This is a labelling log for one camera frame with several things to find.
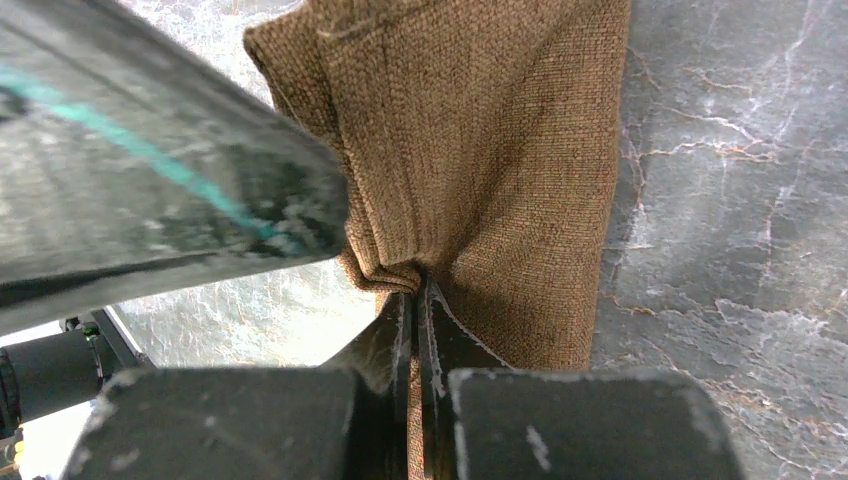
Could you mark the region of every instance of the folded cloth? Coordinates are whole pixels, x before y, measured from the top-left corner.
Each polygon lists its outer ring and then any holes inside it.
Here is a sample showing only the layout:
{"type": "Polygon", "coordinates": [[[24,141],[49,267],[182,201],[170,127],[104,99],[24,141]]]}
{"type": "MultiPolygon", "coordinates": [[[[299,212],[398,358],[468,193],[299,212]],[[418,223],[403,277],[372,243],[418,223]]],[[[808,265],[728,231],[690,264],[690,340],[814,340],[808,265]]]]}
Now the folded cloth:
{"type": "Polygon", "coordinates": [[[588,367],[629,11],[307,0],[246,32],[276,108],[341,158],[352,283],[414,292],[425,269],[511,365],[588,367]]]}

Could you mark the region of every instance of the gray marble countertop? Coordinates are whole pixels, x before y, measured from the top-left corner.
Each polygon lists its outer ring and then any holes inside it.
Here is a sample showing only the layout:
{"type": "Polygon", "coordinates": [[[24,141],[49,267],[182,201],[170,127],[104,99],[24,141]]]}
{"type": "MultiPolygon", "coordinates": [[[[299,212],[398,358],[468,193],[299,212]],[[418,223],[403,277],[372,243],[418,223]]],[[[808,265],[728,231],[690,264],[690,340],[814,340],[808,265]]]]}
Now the gray marble countertop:
{"type": "MultiPolygon", "coordinates": [[[[241,30],[290,5],[182,1],[127,3],[267,100],[241,30]]],[[[593,367],[700,381],[753,480],[848,479],[848,3],[633,7],[593,367]]],[[[374,308],[332,263],[122,307],[165,365],[320,363],[374,308]]]]}

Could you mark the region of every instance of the teal stripe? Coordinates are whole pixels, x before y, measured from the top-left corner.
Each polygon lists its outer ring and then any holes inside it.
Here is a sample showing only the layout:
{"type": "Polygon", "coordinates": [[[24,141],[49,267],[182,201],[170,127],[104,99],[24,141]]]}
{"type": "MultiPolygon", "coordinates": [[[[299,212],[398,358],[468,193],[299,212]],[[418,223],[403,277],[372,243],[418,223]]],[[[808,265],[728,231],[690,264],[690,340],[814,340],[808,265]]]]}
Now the teal stripe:
{"type": "Polygon", "coordinates": [[[16,95],[43,105],[57,117],[97,132],[129,154],[147,159],[154,172],[202,198],[236,225],[253,230],[260,239],[268,240],[280,234],[269,222],[252,216],[245,206],[227,198],[217,185],[88,105],[69,103],[62,93],[3,65],[0,65],[0,85],[16,95]]]}

